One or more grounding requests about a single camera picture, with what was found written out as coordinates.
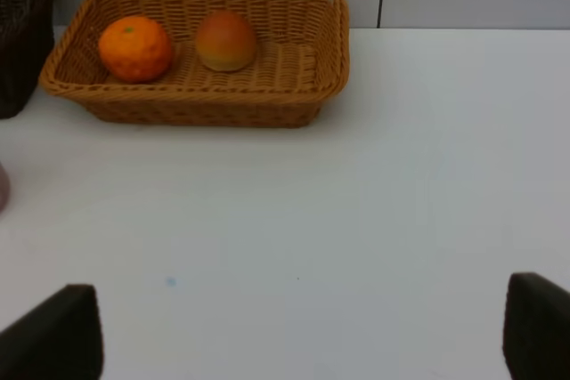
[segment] black object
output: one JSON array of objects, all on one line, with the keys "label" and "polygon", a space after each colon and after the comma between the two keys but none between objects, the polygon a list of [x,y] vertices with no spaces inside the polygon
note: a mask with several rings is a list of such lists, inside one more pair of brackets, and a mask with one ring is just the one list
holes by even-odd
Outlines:
[{"label": "black object", "polygon": [[0,334],[0,380],[96,380],[103,344],[95,288],[68,285]]},{"label": "black object", "polygon": [[514,380],[569,380],[570,294],[536,273],[512,275],[503,353]]},{"label": "black object", "polygon": [[0,118],[20,113],[53,49],[53,0],[0,0]]}]

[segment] woven texture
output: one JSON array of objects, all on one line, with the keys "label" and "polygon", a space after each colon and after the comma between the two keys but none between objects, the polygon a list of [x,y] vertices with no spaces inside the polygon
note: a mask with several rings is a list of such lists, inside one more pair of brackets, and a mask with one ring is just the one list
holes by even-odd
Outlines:
[{"label": "woven texture", "polygon": [[[227,9],[254,27],[259,52],[243,70],[205,68],[194,34]],[[97,41],[114,20],[145,15],[175,45],[173,67],[148,85],[126,85],[103,67]],[[45,63],[41,84],[111,122],[297,127],[348,80],[345,0],[85,0]]]},{"label": "woven texture", "polygon": [[17,115],[53,48],[53,0],[0,0],[0,118]]}]

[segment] mandarin orange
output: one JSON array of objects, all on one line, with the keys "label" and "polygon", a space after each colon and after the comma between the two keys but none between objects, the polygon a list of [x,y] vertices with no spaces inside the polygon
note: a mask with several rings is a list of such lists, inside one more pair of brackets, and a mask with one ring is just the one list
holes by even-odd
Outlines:
[{"label": "mandarin orange", "polygon": [[167,32],[155,20],[142,16],[111,23],[99,39],[99,54],[113,76],[130,84],[156,79],[174,57]]}]

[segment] orange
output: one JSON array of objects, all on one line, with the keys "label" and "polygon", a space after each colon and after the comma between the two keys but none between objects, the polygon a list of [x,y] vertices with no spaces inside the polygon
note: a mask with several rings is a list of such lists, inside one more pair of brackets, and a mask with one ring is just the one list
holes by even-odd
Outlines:
[{"label": "orange", "polygon": [[174,51],[167,32],[155,20],[125,17],[103,31],[99,55],[111,74],[137,84],[162,75],[170,66]]},{"label": "orange", "polygon": [[245,18],[231,11],[207,16],[195,42],[202,63],[215,71],[243,69],[256,57],[256,33]]}]

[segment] rectangular wicker basket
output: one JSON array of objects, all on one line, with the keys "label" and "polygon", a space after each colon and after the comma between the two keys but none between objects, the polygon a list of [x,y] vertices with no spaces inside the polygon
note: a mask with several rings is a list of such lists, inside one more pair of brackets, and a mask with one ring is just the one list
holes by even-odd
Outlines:
[{"label": "rectangular wicker basket", "polygon": [[[221,9],[245,17],[259,43],[255,62],[233,73],[205,68],[194,51],[196,28]],[[121,83],[99,59],[99,36],[128,15],[157,20],[173,40],[173,67],[156,82]],[[40,82],[110,122],[298,127],[342,90],[348,70],[345,0],[85,0]]]},{"label": "rectangular wicker basket", "polygon": [[0,118],[24,108],[53,48],[53,0],[0,0]]}]

